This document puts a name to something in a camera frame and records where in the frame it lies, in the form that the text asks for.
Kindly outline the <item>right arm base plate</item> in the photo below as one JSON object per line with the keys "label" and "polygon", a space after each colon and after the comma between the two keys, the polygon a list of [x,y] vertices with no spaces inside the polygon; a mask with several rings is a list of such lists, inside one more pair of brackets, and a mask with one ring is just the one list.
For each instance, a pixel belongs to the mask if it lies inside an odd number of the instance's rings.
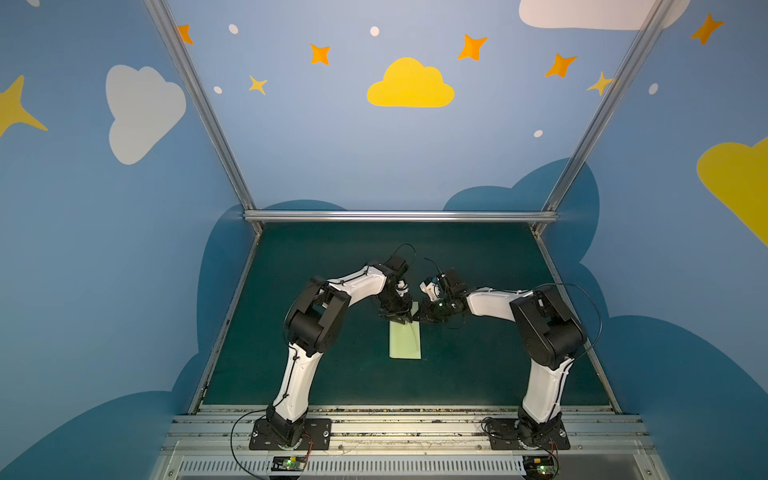
{"label": "right arm base plate", "polygon": [[486,417],[482,432],[493,450],[570,450],[571,444],[562,416],[536,423],[529,418]]}

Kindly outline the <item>light green paper sheet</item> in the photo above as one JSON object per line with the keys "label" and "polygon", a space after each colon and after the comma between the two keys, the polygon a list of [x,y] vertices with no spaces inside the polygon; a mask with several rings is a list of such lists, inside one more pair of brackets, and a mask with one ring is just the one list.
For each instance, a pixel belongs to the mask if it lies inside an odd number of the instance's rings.
{"label": "light green paper sheet", "polygon": [[418,321],[389,323],[389,357],[404,360],[421,359],[421,331]]}

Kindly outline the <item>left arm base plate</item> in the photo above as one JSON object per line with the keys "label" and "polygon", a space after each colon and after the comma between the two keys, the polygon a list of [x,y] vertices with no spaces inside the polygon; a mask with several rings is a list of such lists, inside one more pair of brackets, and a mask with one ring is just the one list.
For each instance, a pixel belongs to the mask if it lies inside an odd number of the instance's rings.
{"label": "left arm base plate", "polygon": [[249,438],[251,451],[268,450],[328,450],[332,433],[330,418],[310,418],[294,424],[269,422],[259,418]]}

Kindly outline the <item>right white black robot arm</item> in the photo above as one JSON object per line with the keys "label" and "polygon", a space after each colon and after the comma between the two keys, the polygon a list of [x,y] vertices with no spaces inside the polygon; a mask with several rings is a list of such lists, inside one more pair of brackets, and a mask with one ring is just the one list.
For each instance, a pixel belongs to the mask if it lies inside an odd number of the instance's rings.
{"label": "right white black robot arm", "polygon": [[426,280],[419,288],[426,295],[415,315],[419,322],[442,323],[469,313],[515,323],[531,359],[527,391],[513,427],[517,441],[524,449],[568,450],[562,396],[587,337],[558,287],[547,283],[532,290],[483,287],[468,291],[461,285],[440,286]]}

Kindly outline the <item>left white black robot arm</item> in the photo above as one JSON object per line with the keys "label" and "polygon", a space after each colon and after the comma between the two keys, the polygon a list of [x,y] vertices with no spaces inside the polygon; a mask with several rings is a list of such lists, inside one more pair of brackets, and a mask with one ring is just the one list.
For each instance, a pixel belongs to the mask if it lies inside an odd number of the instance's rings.
{"label": "left white black robot arm", "polygon": [[397,324],[412,321],[412,296],[404,279],[408,263],[393,255],[344,277],[314,277],[284,320],[288,360],[277,397],[266,420],[282,447],[296,447],[304,436],[309,393],[318,364],[336,342],[348,309],[367,298],[379,302],[379,315]]}

